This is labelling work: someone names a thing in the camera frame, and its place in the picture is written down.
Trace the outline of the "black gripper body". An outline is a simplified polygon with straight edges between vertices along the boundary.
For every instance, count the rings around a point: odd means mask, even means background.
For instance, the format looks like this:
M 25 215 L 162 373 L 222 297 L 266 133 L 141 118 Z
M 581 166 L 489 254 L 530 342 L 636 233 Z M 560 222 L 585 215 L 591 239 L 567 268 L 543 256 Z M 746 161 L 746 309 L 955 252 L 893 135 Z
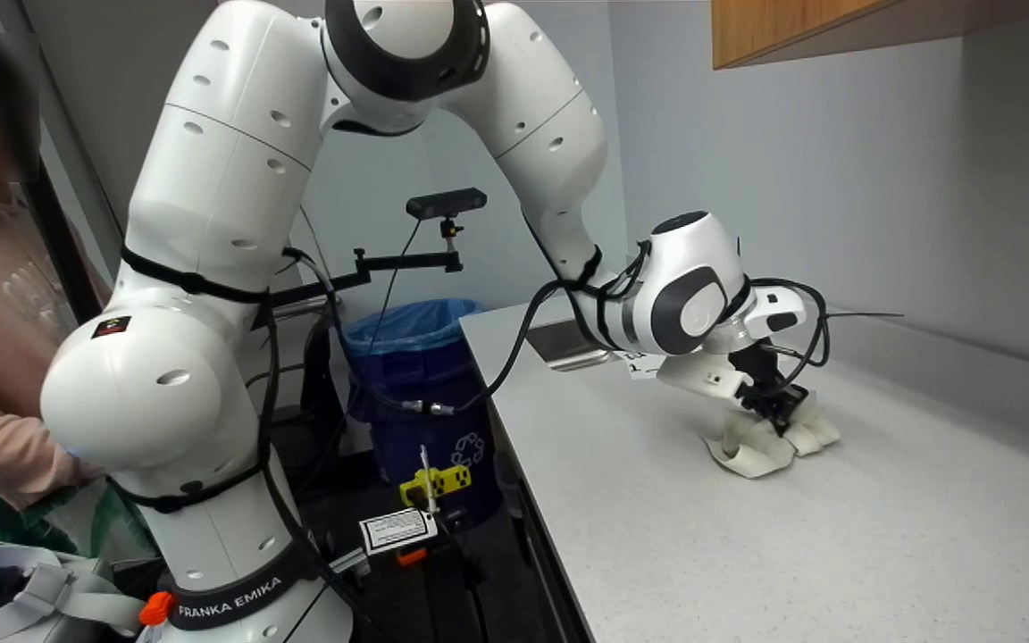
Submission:
M 741 408 L 765 417 L 777 433 L 786 433 L 809 399 L 809 390 L 779 373 L 771 342 L 759 340 L 736 349 L 730 364 L 743 374 L 743 387 L 736 390 Z

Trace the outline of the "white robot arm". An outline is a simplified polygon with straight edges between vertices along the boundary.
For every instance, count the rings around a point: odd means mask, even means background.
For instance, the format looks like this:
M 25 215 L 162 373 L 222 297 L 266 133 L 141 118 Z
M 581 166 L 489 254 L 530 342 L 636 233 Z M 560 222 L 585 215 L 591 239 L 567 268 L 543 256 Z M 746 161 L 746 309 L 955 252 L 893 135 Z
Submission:
M 141 640 L 355 640 L 359 601 L 293 511 L 238 342 L 267 322 L 324 135 L 404 135 L 435 110 L 503 171 L 580 330 L 730 408 L 711 441 L 722 470 L 762 479 L 841 441 L 779 367 L 777 337 L 809 320 L 796 286 L 746 277 L 711 211 L 655 226 L 624 271 L 604 268 L 581 217 L 604 122 L 527 8 L 324 0 L 296 20 L 222 0 L 166 97 L 110 299 L 38 390 L 42 424 L 107 474 L 166 558 L 169 607 Z

